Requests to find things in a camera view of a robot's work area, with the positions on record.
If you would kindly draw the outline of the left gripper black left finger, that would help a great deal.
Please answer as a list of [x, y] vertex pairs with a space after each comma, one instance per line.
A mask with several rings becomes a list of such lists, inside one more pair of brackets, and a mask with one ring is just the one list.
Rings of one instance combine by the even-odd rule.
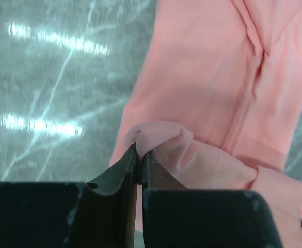
[[0, 247], [132, 247], [138, 155], [90, 182], [0, 182]]

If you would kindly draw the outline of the salmon orange t shirt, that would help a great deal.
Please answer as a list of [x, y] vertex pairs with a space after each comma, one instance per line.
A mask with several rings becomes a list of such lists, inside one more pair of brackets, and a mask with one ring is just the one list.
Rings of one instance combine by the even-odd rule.
[[302, 247], [302, 182], [283, 174], [302, 112], [302, 1], [158, 1], [110, 164], [131, 144], [183, 185], [259, 192]]

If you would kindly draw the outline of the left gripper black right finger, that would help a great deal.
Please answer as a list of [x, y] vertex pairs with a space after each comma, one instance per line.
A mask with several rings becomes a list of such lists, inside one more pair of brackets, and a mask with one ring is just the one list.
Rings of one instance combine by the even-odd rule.
[[188, 189], [148, 152], [142, 161], [145, 247], [282, 247], [263, 197]]

